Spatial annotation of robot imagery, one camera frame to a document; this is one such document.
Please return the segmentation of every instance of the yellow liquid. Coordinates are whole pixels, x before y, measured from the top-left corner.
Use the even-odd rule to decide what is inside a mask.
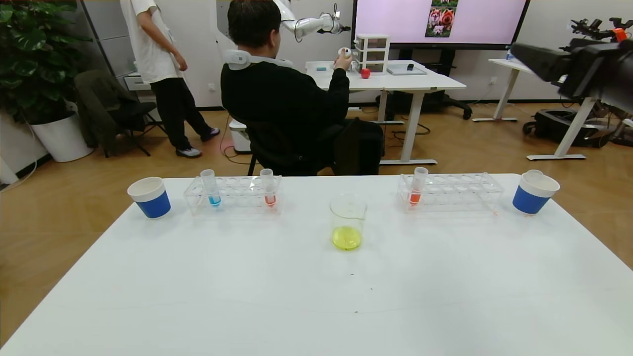
[[[361,240],[360,231],[353,227],[337,227],[332,232],[332,242],[334,246],[341,250],[353,250],[360,246]]]

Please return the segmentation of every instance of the sneaker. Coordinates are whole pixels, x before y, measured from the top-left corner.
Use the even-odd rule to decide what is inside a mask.
[[[200,136],[200,140],[202,140],[202,142],[206,142],[219,134],[220,134],[220,129],[211,128],[211,132],[209,132],[207,135]]]
[[[180,156],[180,157],[185,157],[185,158],[198,158],[198,157],[202,156],[202,152],[198,151],[195,148],[189,148],[189,149],[185,149],[183,151],[177,149],[176,150],[176,155]]]

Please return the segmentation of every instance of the wooden floor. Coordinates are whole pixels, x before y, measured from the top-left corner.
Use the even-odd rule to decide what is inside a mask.
[[[418,136],[414,158],[434,158],[432,173],[523,173],[539,169],[557,179],[562,190],[556,201],[595,234],[629,267],[633,267],[633,148],[609,144],[603,149],[572,148],[585,161],[530,162],[525,156],[553,154],[556,144],[524,137],[522,125],[529,113],[558,105],[518,105],[508,116],[520,123],[461,119],[457,109],[428,114],[422,123],[431,135]],[[490,117],[494,105],[475,105],[474,117]],[[204,113],[207,121],[225,130],[227,114]],[[360,113],[371,119],[376,113]],[[390,126],[392,130],[404,127]],[[194,177],[206,168],[218,175],[245,175],[248,166],[230,163],[221,151],[230,146],[227,134],[201,144],[188,132],[192,144],[204,151],[197,160],[174,155],[158,129],[143,140],[152,153],[137,149],[105,159],[101,150],[70,163],[47,163],[22,185],[2,192],[0,220],[0,342],[4,343],[79,257],[130,205],[127,187],[149,177]],[[401,143],[387,140],[387,159],[397,159]],[[247,163],[250,156],[234,158]],[[382,167],[381,174],[410,173],[413,167]]]

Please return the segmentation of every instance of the person in white t-shirt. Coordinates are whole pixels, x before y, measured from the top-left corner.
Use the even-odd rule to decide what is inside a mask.
[[[121,0],[121,9],[130,32],[130,41],[139,73],[150,83],[156,95],[158,113],[176,155],[198,158],[200,151],[193,148],[185,136],[185,120],[196,131],[202,142],[220,133],[209,127],[185,83],[183,71],[187,62],[173,45],[173,37],[163,22],[154,0]]]

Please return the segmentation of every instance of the black pants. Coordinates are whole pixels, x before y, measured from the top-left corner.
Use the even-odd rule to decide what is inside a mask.
[[[351,123],[351,119],[343,120],[343,125]],[[382,128],[373,123],[360,120],[358,122],[360,129],[360,157],[358,162],[358,173],[360,175],[378,175],[380,168],[380,160],[384,152],[384,135]],[[331,137],[319,144],[320,158],[325,162],[334,162],[334,140]]]
[[[191,148],[185,136],[185,120],[200,136],[211,133],[183,78],[167,78],[151,84],[156,95],[158,113],[172,146],[181,151]]]

